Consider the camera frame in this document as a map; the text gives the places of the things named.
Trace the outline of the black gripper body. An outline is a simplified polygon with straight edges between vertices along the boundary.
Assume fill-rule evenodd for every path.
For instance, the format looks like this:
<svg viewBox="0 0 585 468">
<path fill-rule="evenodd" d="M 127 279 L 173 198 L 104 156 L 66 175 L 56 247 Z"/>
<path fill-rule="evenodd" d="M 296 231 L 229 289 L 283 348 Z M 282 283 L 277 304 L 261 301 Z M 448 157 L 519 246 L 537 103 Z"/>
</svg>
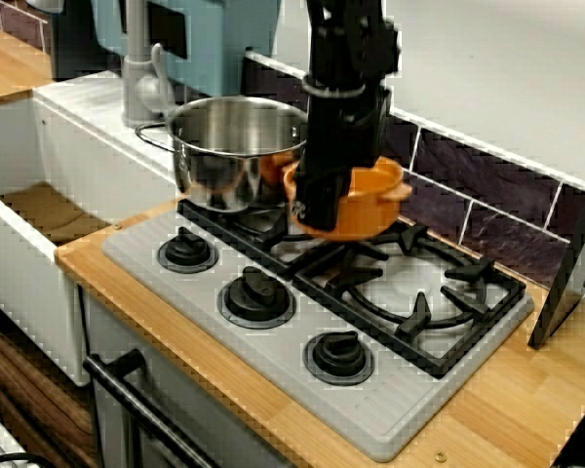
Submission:
<svg viewBox="0 0 585 468">
<path fill-rule="evenodd" d="M 308 123 L 301 172 L 345 172 L 374 166 L 383 151 L 391 91 L 306 87 Z"/>
</svg>

